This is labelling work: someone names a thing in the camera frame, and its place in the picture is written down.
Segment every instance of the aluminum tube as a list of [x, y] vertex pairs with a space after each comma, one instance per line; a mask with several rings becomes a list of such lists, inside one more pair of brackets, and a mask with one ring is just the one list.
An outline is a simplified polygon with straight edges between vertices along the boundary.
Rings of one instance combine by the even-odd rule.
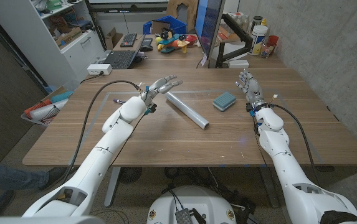
[[200, 114], [190, 108], [187, 104], [182, 102], [176, 95], [171, 92], [167, 92], [166, 94], [167, 100], [169, 100], [174, 106], [176, 106], [180, 111], [182, 111], [188, 118], [191, 118], [193, 122], [195, 122], [199, 127], [203, 130], [209, 127], [209, 122], [204, 119]]

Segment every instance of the blue bin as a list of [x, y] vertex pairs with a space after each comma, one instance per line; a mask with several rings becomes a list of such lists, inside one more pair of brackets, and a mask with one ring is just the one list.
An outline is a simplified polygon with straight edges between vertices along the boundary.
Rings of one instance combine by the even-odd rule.
[[[173, 16], [165, 16], [160, 19], [156, 19], [156, 21], [169, 22], [170, 29], [173, 29], [176, 34], [186, 34], [186, 23], [177, 20]], [[143, 24], [143, 34], [151, 34], [151, 26], [151, 21]]]

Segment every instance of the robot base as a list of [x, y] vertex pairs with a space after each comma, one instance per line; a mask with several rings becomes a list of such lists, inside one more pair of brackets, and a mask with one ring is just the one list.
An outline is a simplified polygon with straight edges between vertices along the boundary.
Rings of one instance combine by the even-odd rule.
[[[188, 208], [188, 210], [195, 208], [200, 215], [205, 217], [206, 223], [236, 223], [231, 205], [214, 191], [193, 185], [177, 187], [172, 191], [177, 195], [184, 208]], [[181, 210], [178, 200], [176, 200], [176, 203], [178, 210]], [[146, 223], [177, 223], [175, 212], [176, 206], [173, 194], [166, 192], [153, 202]], [[198, 223], [194, 216], [191, 216], [191, 220], [192, 223]]]

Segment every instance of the shoe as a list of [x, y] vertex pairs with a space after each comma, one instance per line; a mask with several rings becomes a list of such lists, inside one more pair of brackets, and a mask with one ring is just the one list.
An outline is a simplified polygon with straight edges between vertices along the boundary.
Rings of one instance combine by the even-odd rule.
[[14, 197], [15, 192], [13, 190], [7, 190], [0, 196], [0, 215], [2, 215]]
[[51, 187], [53, 187], [57, 182], [59, 182], [62, 179], [66, 170], [67, 170], [66, 167], [52, 168], [50, 171], [48, 171], [49, 174], [48, 182], [44, 186], [39, 187], [39, 190], [48, 190]]

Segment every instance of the laptop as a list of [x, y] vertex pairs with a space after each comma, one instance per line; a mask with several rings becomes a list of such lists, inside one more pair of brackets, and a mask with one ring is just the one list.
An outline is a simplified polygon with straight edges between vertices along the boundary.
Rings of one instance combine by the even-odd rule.
[[135, 50], [112, 50], [103, 63], [110, 64], [112, 69], [128, 69], [140, 50], [140, 47], [141, 44], [138, 44]]

